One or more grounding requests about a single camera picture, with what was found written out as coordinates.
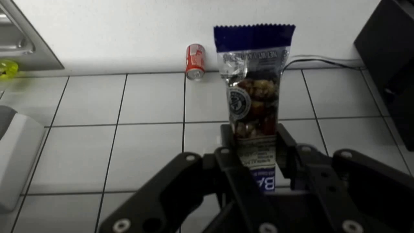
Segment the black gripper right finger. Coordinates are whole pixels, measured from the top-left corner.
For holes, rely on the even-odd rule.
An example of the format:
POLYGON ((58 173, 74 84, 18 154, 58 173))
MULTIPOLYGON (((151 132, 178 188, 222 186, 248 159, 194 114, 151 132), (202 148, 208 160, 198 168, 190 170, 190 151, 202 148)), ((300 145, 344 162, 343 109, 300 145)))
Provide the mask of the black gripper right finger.
POLYGON ((277 233, 414 233, 414 179, 353 149, 327 157, 277 127, 287 192, 262 198, 260 224, 277 233))

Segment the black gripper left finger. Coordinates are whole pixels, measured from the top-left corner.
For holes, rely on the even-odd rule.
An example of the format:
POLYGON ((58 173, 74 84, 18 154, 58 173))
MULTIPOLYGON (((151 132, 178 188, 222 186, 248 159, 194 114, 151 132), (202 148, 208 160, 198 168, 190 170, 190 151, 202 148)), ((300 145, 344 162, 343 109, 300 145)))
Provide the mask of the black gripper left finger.
POLYGON ((220 126, 222 146, 199 155, 183 151, 115 208, 98 233, 174 233, 205 195, 215 194, 220 212, 203 233, 257 233, 249 214, 257 186, 235 155, 229 124, 220 126))

